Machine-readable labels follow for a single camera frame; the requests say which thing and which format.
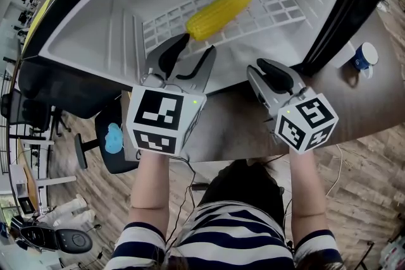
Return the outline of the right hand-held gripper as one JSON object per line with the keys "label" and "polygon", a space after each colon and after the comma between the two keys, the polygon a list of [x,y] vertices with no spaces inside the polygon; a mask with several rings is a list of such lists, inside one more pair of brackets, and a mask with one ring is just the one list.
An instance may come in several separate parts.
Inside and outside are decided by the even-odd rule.
{"label": "right hand-held gripper", "polygon": [[327,98],[307,87],[292,68],[259,58],[259,69],[247,66],[247,79],[268,110],[265,121],[276,143],[287,144],[298,154],[324,144],[339,120]]}

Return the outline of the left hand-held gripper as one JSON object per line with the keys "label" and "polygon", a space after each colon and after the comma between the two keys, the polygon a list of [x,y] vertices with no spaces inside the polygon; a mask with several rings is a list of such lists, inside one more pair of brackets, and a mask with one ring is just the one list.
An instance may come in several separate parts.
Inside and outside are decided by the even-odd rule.
{"label": "left hand-held gripper", "polygon": [[[126,120],[136,149],[179,156],[197,125],[217,51],[211,46],[176,64],[189,39],[190,34],[171,37],[146,58],[147,74],[132,89]],[[167,80],[174,67],[173,80]]]}

